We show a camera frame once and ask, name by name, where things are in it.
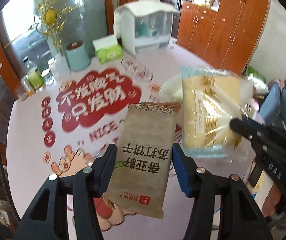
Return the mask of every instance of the biscuit packet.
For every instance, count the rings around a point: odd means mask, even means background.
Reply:
[[[129,106],[104,194],[116,206],[162,219],[180,103]]]

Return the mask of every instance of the glass bottle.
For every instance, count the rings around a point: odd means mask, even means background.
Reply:
[[[33,88],[39,91],[45,87],[46,83],[44,78],[41,76],[38,66],[33,61],[30,61],[28,57],[25,57],[23,62],[27,69],[28,80]]]

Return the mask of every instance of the printed logo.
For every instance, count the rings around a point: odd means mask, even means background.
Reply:
[[[144,204],[144,205],[148,205],[150,203],[150,199],[151,199],[150,197],[141,195],[139,203]]]

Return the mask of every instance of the round table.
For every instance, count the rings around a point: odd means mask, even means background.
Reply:
[[[134,60],[143,72],[134,71],[127,60]],[[8,128],[7,163],[11,194],[19,215],[23,216],[50,174],[73,175],[89,165],[102,148],[117,143],[128,104],[152,101],[162,84],[180,73],[180,66],[196,65],[207,64],[172,43],[167,49],[136,58],[124,53],[123,59],[103,65],[93,58],[86,69],[56,80],[23,102],[16,101]],[[216,175],[237,173],[242,177],[253,157],[254,152],[240,163],[204,161],[198,165]],[[166,189],[163,220],[142,215],[124,217],[126,211],[108,210],[98,200],[101,228],[110,228],[103,232],[104,238],[182,239],[194,200],[185,197],[172,175]],[[73,212],[68,211],[70,239],[76,239],[72,217]]]

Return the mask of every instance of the cabinet door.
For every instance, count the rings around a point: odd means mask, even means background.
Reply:
[[[197,10],[197,5],[186,2],[183,3],[177,44],[184,47],[185,49],[189,49],[190,47]]]
[[[234,29],[222,22],[215,22],[204,60],[214,68],[220,68],[227,53]]]
[[[198,14],[190,44],[190,51],[203,58],[213,30],[214,21]]]
[[[270,0],[244,0],[238,27],[252,41],[261,33]]]
[[[216,21],[235,29],[241,11],[243,0],[221,0]]]
[[[243,0],[221,0],[204,60],[220,68],[234,35]]]
[[[250,58],[255,47],[254,41],[248,39],[241,29],[237,29],[226,54],[222,69],[240,74]]]

